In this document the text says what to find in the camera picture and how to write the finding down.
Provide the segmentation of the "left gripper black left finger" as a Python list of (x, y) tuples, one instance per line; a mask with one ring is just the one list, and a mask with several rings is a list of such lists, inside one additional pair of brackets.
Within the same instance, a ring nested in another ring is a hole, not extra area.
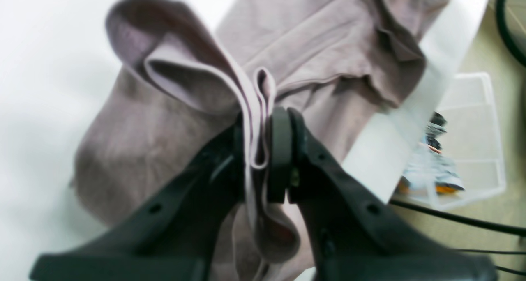
[(242, 192), (242, 120), (122, 223), (63, 253), (44, 253), (32, 281), (206, 281), (218, 233)]

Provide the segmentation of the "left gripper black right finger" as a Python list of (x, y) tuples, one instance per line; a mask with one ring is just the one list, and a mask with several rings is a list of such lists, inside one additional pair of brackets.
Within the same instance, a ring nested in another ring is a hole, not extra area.
[(275, 108), (267, 200), (297, 204), (317, 281), (496, 281), (494, 263), (438, 244), (347, 174), (293, 109)]

